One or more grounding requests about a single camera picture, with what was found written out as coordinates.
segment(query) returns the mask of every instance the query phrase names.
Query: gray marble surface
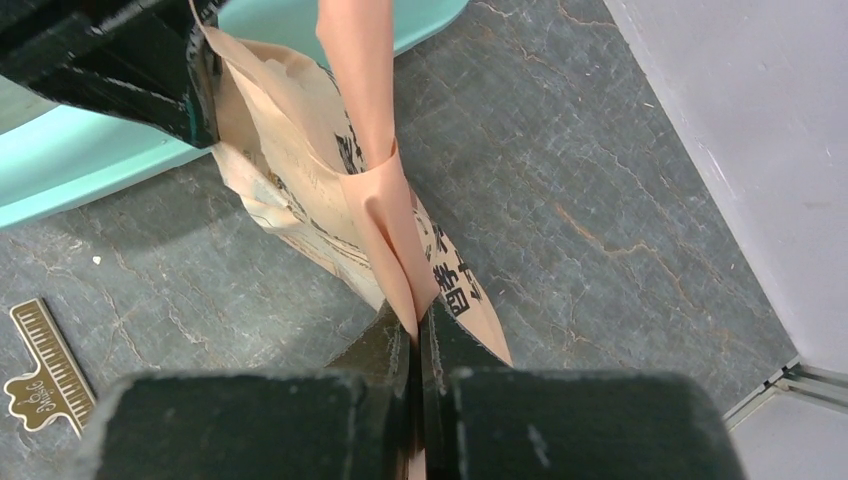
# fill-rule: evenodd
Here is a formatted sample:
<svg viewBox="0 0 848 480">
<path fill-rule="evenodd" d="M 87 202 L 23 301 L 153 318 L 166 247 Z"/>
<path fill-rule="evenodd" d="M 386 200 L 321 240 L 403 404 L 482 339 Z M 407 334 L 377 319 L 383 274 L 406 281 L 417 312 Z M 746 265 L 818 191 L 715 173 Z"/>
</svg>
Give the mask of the gray marble surface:
<svg viewBox="0 0 848 480">
<path fill-rule="evenodd" d="M 407 174 L 519 367 L 671 369 L 727 409 L 794 356 L 601 0 L 472 3 L 398 59 L 396 97 Z M 209 159 L 0 232 L 0 269 L 0 307 L 45 298 L 98 392 L 141 369 L 319 366 L 371 318 Z M 11 321 L 0 342 L 0 378 L 32 371 Z M 0 415 L 3 480 L 51 478 L 74 448 L 61 420 Z"/>
</svg>

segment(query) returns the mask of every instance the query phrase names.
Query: beige plastic bag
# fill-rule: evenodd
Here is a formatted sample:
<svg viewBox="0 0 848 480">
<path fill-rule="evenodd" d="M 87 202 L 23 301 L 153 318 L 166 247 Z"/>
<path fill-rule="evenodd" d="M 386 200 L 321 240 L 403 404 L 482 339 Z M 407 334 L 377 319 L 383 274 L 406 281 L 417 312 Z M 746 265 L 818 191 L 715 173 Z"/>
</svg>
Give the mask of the beige plastic bag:
<svg viewBox="0 0 848 480">
<path fill-rule="evenodd" d="M 387 300 L 413 337 L 441 295 L 466 330 L 511 364 L 491 303 L 442 230 L 420 204 L 412 219 L 393 215 L 397 202 L 412 202 L 397 149 L 366 172 L 332 74 L 286 47 L 204 33 L 223 60 L 221 141 L 212 153 L 253 219 L 373 308 Z"/>
</svg>

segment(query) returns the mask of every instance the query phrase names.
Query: gold ruler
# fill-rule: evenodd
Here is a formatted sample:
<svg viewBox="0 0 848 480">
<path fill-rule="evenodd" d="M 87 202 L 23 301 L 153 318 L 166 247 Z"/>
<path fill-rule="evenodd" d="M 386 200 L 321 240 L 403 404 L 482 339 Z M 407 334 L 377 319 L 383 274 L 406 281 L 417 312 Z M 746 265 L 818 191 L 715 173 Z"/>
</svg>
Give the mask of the gold ruler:
<svg viewBox="0 0 848 480">
<path fill-rule="evenodd" d="M 65 344 L 56 322 L 41 299 L 22 303 L 9 312 L 38 368 L 3 386 L 12 397 L 9 413 L 30 432 L 66 417 L 77 436 L 82 435 L 94 410 L 94 395 Z"/>
</svg>

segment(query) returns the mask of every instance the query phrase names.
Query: teal tray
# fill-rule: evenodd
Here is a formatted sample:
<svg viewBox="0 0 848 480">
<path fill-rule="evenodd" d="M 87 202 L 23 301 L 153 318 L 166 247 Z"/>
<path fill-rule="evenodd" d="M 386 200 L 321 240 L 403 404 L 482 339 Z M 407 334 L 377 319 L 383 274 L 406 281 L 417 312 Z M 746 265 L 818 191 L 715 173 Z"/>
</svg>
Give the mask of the teal tray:
<svg viewBox="0 0 848 480">
<path fill-rule="evenodd" d="M 468 0 L 395 0 L 395 52 L 438 33 Z M 231 0 L 220 26 L 326 63 L 317 0 Z M 78 207 L 205 153 L 145 125 L 58 106 L 0 135 L 0 228 Z"/>
</svg>

